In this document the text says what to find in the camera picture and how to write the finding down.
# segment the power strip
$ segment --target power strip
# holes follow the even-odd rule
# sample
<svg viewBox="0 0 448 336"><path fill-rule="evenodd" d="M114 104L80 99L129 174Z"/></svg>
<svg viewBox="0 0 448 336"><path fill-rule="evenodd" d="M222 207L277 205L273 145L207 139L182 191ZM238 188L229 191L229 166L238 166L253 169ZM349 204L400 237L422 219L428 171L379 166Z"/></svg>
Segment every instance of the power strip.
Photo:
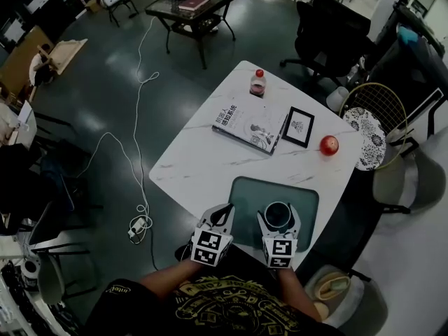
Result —
<svg viewBox="0 0 448 336"><path fill-rule="evenodd" d="M129 238L135 237L137 234L140 234L146 229L146 221L144 217L138 218L133 226L127 232L129 234Z"/></svg>

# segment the gray placemat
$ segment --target gray placemat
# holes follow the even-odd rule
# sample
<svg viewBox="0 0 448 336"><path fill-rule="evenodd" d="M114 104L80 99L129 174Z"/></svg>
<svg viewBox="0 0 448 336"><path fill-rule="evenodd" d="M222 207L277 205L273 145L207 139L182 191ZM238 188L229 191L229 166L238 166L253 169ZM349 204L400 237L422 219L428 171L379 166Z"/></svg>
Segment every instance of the gray placemat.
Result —
<svg viewBox="0 0 448 336"><path fill-rule="evenodd" d="M297 210L302 222L297 238L297 251L307 250L313 235L319 194L315 190L260 181L245 176L239 176L233 181L229 196L229 203L235 205L232 226L234 243L257 249L263 247L257 211L264 211L273 202L291 203Z"/></svg>

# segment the book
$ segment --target book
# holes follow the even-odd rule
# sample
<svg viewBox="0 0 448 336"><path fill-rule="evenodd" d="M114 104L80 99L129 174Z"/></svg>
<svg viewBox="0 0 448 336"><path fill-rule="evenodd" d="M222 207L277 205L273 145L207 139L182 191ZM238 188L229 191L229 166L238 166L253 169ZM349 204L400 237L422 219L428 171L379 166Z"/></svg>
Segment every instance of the book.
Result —
<svg viewBox="0 0 448 336"><path fill-rule="evenodd" d="M282 106L268 104L249 93L242 94L223 101L212 129L272 155L287 116Z"/></svg>
<svg viewBox="0 0 448 336"><path fill-rule="evenodd" d="M185 0L179 4L179 8L182 10L196 11L209 1L210 0Z"/></svg>

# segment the gray chair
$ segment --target gray chair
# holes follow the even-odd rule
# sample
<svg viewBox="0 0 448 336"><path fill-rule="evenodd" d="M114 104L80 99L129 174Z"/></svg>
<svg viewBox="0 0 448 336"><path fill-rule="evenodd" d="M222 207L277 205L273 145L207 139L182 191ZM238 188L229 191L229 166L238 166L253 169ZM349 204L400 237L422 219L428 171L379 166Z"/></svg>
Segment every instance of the gray chair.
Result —
<svg viewBox="0 0 448 336"><path fill-rule="evenodd" d="M384 214L410 214L436 205L445 193L446 184L443 167L418 148L375 171L373 197L384 205Z"/></svg>
<svg viewBox="0 0 448 336"><path fill-rule="evenodd" d="M389 315L386 302L376 283L363 283L363 299L351 318L339 327L345 336L375 336Z"/></svg>
<svg viewBox="0 0 448 336"><path fill-rule="evenodd" d="M63 252L50 252L53 249L66 248L68 246L75 246L79 244L62 244L56 246L50 246L48 248L37 248L33 250L40 261L41 267L37 275L37 286L39 293L41 294L42 300L47 305L56 305L59 302L66 300L68 298L74 298L76 296L81 296L86 293L91 293L95 291L97 287L92 287L79 291L77 293L69 294L67 289L78 283L77 280L73 280L66 283L64 276L62 274L61 260L60 256L67 255L81 255L89 254L88 250L77 250L77 251L63 251Z"/></svg>

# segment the power cord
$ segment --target power cord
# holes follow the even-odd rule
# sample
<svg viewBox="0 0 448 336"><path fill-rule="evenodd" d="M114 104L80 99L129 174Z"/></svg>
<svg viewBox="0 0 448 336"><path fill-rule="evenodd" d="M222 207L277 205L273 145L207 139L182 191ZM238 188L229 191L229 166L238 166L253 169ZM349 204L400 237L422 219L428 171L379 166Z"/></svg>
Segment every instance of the power cord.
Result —
<svg viewBox="0 0 448 336"><path fill-rule="evenodd" d="M120 140L114 136L112 133L110 132L106 132L104 133L101 138L98 141L97 147L95 148L94 153L92 154L92 157L89 160L89 163L87 164L87 167L77 176L77 178L79 178L80 176L82 176L90 167L90 164L93 161L93 158L95 157L95 155L97 154L98 151L98 147L100 145L100 143L102 142L103 138L107 135L113 137L119 144L121 147L121 151L123 152L123 154L125 155L126 159L128 160L130 166L131 166L131 170L132 170L132 175L134 176L135 181L137 182L137 184L139 185L140 189L141 189L141 195L143 197L143 201L144 204L139 204L136 207L137 212L139 212L140 214L138 216L136 216L135 218L133 218L130 222L129 222L129 231L131 231L133 228L132 226L135 224L135 222L142 218L144 219L144 224L141 226L140 230L134 232L134 235L136 236L136 238L138 239L138 241L134 241L132 240L132 238L129 236L129 240L133 243L133 244L140 244L143 239L146 236L146 231L151 229L151 227L153 226L153 220L150 218L149 216L149 203L148 200L146 199L146 194L145 194L145 190L144 190L144 171L143 171L143 165L142 165L142 161L141 161L141 151L140 151L140 146L139 143L137 142L137 138L135 137L136 131L137 131L137 123L139 121L139 102L140 102L140 91L142 89L142 87L149 81L155 80L157 77L159 77L159 72L154 72L150 78L147 78L146 80L140 80L139 78L139 70L140 70L140 66L141 66L141 62L142 62L142 57L141 57L141 46L143 45L143 42L145 41L146 36L148 35L149 31L151 30L151 27L153 26L153 21L154 21L155 17L153 17L151 19L150 25L148 30L146 30L146 33L143 35L143 38L140 42L139 45L139 65L137 67L136 70L136 79L138 80L138 82L140 83L139 86L139 93L138 93L138 98L137 98L137 102L136 102L136 106L135 106L135 125L134 125L134 133L132 134L133 138L134 138L134 142L135 145L137 147L137 150L139 151L139 161L140 161L140 172L141 172L141 177L140 180L137 178L135 171L134 171L134 165L132 164L132 161L130 160L130 158L127 156L125 149L123 147L123 144L120 142ZM152 243L152 237L151 237L151 256L153 259L153 264L154 264L154 268L156 270L158 270L158 268L155 266L154 263L154 257L153 257L153 243Z"/></svg>

